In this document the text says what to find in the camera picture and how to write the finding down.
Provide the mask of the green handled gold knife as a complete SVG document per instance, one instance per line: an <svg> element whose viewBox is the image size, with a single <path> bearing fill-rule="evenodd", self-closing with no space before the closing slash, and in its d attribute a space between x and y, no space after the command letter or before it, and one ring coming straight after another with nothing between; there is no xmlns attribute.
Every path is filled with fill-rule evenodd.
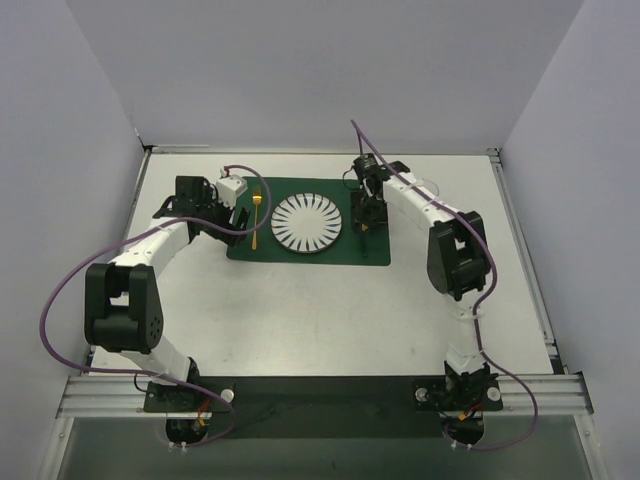
<svg viewBox="0 0 640 480"><path fill-rule="evenodd" d="M368 253L368 226L365 225L365 224L362 224L360 226L359 246L360 246L361 256L363 258L367 258L368 255L369 255L369 253Z"/></svg>

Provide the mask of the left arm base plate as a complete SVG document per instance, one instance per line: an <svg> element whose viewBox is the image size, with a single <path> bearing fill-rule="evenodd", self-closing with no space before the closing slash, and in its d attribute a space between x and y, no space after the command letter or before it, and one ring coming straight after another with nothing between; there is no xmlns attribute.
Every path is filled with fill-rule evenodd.
<svg viewBox="0 0 640 480"><path fill-rule="evenodd" d="M146 413L226 413L229 409L220 401L190 388L161 385L150 382L147 385L143 405Z"/></svg>

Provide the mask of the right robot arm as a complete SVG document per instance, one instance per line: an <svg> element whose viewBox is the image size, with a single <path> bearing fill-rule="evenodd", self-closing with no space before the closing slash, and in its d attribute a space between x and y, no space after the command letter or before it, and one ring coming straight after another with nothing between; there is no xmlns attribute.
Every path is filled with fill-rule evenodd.
<svg viewBox="0 0 640 480"><path fill-rule="evenodd" d="M400 161L380 164L367 153L357 157L351 169L358 181L350 193L351 228L362 256L373 251L370 239L388 225L389 205L427 234L427 278L444 296L453 318L443 394L450 405L464 408L479 395L473 377L488 370L477 343L474 322L478 314L464 298L484 290L491 268L484 251L483 220L476 212L464 213L442 202Z"/></svg>

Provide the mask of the white plate with black stripes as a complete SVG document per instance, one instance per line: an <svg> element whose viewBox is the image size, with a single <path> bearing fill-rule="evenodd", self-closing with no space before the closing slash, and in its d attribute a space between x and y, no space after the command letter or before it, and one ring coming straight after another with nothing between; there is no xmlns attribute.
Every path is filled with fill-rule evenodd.
<svg viewBox="0 0 640 480"><path fill-rule="evenodd" d="M318 193L298 193L282 200L270 222L276 241L286 250L315 254L327 250L339 238L343 218L338 206Z"/></svg>

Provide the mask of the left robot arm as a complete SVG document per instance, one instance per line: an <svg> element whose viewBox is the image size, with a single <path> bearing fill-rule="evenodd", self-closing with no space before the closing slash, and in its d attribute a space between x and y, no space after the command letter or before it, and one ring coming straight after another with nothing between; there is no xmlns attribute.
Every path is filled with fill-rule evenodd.
<svg viewBox="0 0 640 480"><path fill-rule="evenodd" d="M157 279L169 262L200 234L229 247L246 238L249 211L236 210L247 181L226 174L211 183L202 176L178 176L149 224L151 233L108 263L85 273L84 333L87 342L151 371L166 385L168 400L190 411L201 403L203 386L195 360L164 336Z"/></svg>

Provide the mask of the gold fork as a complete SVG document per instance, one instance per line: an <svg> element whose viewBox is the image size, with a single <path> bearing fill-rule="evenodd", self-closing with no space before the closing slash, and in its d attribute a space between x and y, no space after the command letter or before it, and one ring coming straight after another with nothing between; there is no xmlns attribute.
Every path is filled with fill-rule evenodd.
<svg viewBox="0 0 640 480"><path fill-rule="evenodd" d="M252 203L254 206L254 231L252 232L251 249L253 251L256 251L258 246L257 225L260 220L259 212L260 212L260 206L262 204L262 200L263 200L262 188L259 185L256 185L252 193Z"/></svg>

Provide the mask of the green placemat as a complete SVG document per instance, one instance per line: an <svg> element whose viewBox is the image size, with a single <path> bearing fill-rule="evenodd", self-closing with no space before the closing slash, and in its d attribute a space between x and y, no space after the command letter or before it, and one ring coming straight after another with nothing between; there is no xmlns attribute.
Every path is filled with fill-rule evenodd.
<svg viewBox="0 0 640 480"><path fill-rule="evenodd" d="M251 237L236 247L229 247L226 256L230 260L262 263L328 264L354 266L382 266L391 264L390 234L386 225L367 235L367 250L360 249L359 238L351 228L350 190L355 180L268 177L274 205L296 194L318 194L327 197L339 209L343 227L336 241L316 253L297 253L282 246L266 223L258 232L257 248L251 248Z"/></svg>

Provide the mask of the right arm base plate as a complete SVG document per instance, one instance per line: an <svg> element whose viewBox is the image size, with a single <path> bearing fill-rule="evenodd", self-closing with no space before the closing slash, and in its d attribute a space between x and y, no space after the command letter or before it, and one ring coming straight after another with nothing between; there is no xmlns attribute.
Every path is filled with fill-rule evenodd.
<svg viewBox="0 0 640 480"><path fill-rule="evenodd" d="M476 405L486 412L497 412L504 408L496 381L484 386L448 390L443 377L428 377L414 380L411 389L414 408L421 412L462 412Z"/></svg>

